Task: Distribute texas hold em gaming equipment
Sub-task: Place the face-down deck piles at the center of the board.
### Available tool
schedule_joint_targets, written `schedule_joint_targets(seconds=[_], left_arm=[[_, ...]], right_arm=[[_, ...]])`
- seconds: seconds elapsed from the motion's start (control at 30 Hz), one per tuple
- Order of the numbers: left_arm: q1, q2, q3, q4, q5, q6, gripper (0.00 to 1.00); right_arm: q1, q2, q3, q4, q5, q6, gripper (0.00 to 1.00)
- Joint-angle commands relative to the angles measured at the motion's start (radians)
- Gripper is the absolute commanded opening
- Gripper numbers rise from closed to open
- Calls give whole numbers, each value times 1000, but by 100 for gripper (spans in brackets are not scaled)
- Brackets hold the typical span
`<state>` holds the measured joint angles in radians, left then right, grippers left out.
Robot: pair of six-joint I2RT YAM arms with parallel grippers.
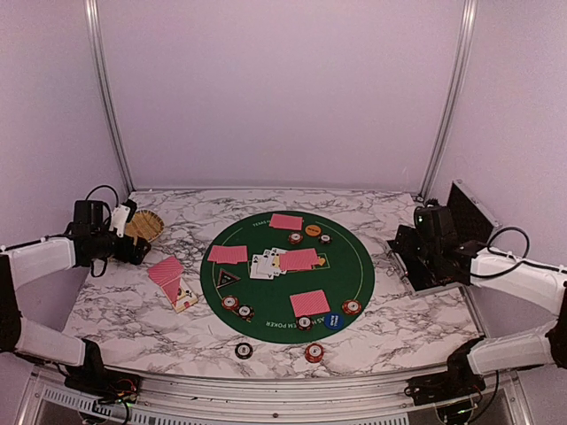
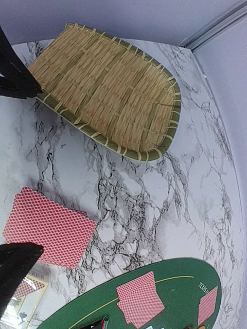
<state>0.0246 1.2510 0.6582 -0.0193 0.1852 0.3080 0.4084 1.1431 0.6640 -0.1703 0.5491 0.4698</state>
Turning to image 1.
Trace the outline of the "red chips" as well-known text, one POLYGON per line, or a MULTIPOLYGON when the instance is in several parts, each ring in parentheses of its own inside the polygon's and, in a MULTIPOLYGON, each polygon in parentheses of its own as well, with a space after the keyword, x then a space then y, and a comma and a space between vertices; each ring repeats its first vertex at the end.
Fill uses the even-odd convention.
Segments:
POLYGON ((356 299, 348 299, 342 304, 342 311, 347 315, 357 315, 362 311, 362 305, 356 299))
POLYGON ((226 310, 234 311, 239 307, 239 300, 235 296, 226 296, 221 300, 221 305, 226 310))
POLYGON ((288 242, 293 245, 301 243, 302 240, 303 235, 300 232, 292 232, 288 237, 288 242))

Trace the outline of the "card dealt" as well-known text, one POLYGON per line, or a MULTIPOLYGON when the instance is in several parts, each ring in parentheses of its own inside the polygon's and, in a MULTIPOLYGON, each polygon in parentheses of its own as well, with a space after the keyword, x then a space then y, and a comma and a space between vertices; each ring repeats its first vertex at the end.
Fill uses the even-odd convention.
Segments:
POLYGON ((207 260, 217 264, 239 264, 248 261, 248 250, 245 245, 224 246, 213 245, 207 260))
POLYGON ((323 290, 290 295, 290 301, 296 318, 330 312, 330 305, 323 290))
POLYGON ((303 228, 303 218, 282 213, 273 213, 269 222, 271 228, 301 231, 303 228))

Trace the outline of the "triangular all-in dealer button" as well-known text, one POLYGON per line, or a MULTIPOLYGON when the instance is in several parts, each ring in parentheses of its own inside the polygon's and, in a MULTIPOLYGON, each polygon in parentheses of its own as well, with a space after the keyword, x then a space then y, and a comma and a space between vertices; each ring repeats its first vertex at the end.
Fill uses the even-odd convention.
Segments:
POLYGON ((241 278, 235 274, 230 273, 225 269, 221 269, 219 272, 219 276, 216 283, 216 288, 221 289, 227 286, 230 286, 234 283, 237 283, 241 280, 241 278))

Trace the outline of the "blue small blind button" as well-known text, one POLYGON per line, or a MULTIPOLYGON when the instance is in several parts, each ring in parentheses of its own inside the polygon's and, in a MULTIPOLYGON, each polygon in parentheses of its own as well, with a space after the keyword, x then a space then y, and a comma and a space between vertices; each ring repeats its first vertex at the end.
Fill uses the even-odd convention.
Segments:
POLYGON ((329 330, 338 331, 345 326, 345 317, 340 313, 327 313, 323 324, 329 330))

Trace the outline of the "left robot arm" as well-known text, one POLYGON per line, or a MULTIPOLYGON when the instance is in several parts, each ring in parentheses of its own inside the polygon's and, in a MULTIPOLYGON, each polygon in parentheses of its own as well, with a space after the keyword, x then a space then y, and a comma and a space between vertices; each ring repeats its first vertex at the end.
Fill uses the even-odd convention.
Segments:
POLYGON ((107 353, 87 338, 64 333, 65 318, 86 273, 105 274, 110 260, 138 266, 151 246, 127 236, 136 203, 110 207, 85 198, 56 235, 1 249, 1 350, 60 369, 66 386, 98 396, 135 396, 138 375, 112 370, 107 353))

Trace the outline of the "red playing card deck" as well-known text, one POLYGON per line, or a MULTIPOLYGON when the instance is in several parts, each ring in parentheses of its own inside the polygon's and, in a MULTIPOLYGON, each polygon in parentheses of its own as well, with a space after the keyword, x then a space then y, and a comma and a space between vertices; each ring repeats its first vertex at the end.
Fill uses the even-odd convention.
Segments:
POLYGON ((167 284, 182 272, 183 265, 175 256, 170 256, 148 269, 150 279, 159 286, 167 284))

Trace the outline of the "black poker chip stack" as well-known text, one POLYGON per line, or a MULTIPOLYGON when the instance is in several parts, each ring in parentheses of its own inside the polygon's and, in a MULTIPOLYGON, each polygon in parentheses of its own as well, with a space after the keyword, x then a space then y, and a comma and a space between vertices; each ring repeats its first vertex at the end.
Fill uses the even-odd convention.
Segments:
POLYGON ((249 359, 253 355, 253 347, 248 343, 240 343, 235 347, 235 355, 239 359, 249 359))

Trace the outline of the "orange big blind button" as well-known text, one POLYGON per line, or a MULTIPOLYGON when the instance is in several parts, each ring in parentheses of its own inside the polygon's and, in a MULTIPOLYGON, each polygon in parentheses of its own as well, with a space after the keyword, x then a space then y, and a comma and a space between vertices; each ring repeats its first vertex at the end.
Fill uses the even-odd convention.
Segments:
POLYGON ((307 236, 317 237, 322 233, 322 229, 318 225, 311 224, 305 227, 305 233, 307 236))

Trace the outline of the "four of spades card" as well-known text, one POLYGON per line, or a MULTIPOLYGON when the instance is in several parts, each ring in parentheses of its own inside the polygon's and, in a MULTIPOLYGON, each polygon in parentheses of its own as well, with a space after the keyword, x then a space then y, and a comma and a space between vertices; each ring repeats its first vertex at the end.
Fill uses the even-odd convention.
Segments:
POLYGON ((274 276, 279 276, 280 274, 286 274, 286 271, 282 271, 280 267, 280 257, 282 254, 285 254, 286 250, 273 248, 268 257, 268 264, 271 267, 271 271, 274 276))

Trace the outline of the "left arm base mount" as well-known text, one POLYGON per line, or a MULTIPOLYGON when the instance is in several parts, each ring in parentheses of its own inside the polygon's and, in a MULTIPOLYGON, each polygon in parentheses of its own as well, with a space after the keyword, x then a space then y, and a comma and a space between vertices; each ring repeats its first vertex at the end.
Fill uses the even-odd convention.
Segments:
POLYGON ((75 370, 65 379, 67 388, 96 396, 101 404, 136 402, 140 383, 140 375, 108 369, 101 374, 75 370))

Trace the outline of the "ace of clubs card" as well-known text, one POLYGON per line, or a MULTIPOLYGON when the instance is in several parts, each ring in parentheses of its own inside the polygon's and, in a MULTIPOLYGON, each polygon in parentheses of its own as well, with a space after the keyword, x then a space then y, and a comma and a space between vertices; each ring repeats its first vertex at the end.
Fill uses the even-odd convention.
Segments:
POLYGON ((253 254, 249 277, 254 280, 273 280, 275 275, 271 267, 267 266, 267 258, 260 254, 253 254))

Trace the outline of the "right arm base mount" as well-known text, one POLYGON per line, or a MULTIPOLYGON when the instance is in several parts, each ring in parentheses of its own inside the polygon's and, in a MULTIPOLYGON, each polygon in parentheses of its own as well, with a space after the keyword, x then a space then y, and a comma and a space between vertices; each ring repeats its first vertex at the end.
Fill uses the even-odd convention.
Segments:
POLYGON ((423 406, 469 396, 485 388, 485 381, 480 376, 457 378, 443 372, 409 379, 404 394, 413 399, 415 406, 423 406))

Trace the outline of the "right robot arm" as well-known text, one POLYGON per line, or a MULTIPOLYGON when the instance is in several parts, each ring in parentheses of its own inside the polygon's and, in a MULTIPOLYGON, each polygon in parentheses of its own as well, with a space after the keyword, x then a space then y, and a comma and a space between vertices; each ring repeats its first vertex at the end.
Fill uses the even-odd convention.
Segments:
POLYGON ((502 229, 472 232, 470 220, 446 206, 418 207, 413 220, 389 242, 401 278, 416 295, 466 289, 488 334, 449 354, 445 371, 409 379, 408 396, 423 404, 482 390, 492 372, 566 367, 564 266, 529 259, 528 247, 521 254, 496 248, 502 229))

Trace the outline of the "red poker chip stack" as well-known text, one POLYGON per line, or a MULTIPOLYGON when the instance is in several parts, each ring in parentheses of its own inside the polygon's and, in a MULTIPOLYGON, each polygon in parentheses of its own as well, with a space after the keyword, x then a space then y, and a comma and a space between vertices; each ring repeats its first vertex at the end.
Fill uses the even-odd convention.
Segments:
POLYGON ((318 363, 324 356, 324 349, 318 343, 312 343, 305 349, 305 359, 309 363, 318 363))

